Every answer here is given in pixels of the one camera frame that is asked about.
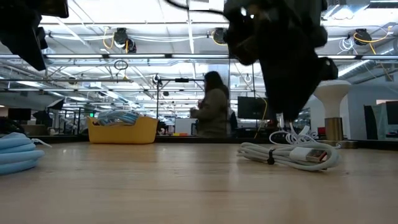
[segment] long hair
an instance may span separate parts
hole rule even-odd
[[[229,91],[228,87],[224,85],[223,80],[221,79],[220,75],[216,71],[208,72],[205,75],[206,81],[206,88],[205,94],[208,93],[210,90],[220,89],[224,92],[227,99],[229,99]]]

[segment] black cable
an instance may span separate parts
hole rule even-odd
[[[183,4],[174,2],[174,1],[172,1],[172,0],[165,0],[165,1],[166,1],[167,3],[169,3],[170,5],[172,5],[172,6],[174,6],[174,7],[177,7],[177,8],[179,8],[179,9],[189,10],[189,7],[188,7],[188,6],[185,6],[185,5],[183,5]],[[208,12],[208,13],[212,13],[212,14],[223,15],[223,12],[217,11],[217,10],[213,10],[213,9],[209,9],[209,10],[192,10],[192,11],[195,11],[195,12]]]

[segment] woman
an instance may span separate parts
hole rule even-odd
[[[191,109],[191,118],[198,120],[198,135],[206,138],[227,136],[228,88],[218,72],[205,75],[205,97],[199,110]]]

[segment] white cable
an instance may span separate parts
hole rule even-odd
[[[333,147],[327,144],[316,142],[314,138],[316,133],[309,133],[309,127],[305,127],[300,134],[294,131],[293,124],[290,123],[291,133],[287,131],[276,131],[269,136],[270,142],[275,145],[285,146],[278,149],[274,149],[272,157],[275,163],[291,166],[296,169],[316,171],[334,167],[340,160],[340,155],[337,149],[341,147],[341,144]],[[275,134],[286,134],[286,141],[290,145],[279,144],[272,140]],[[258,146],[252,143],[242,143],[238,150],[239,157],[245,157],[252,161],[267,162],[269,159],[269,148]],[[325,152],[326,161],[321,161],[319,153]]]
[[[250,159],[252,161],[267,162],[267,160],[269,159],[270,150],[271,149],[266,147],[245,142],[242,143],[241,147],[238,149],[238,156],[245,157],[246,159]],[[294,155],[300,155],[302,154],[302,152],[304,152],[305,154],[310,154],[313,150],[321,150],[326,152],[326,161],[317,163],[294,159]],[[317,142],[305,142],[301,144],[296,144],[294,146],[274,149],[274,151],[272,152],[272,157],[275,163],[307,171],[318,171],[335,167],[340,161],[340,155],[334,147]]]

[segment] cable tie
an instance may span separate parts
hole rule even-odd
[[[275,149],[271,149],[271,150],[268,152],[269,158],[267,159],[267,163],[268,163],[269,165],[274,165],[274,164],[275,164],[274,157],[272,156],[272,153],[273,153],[274,151],[275,151]]]

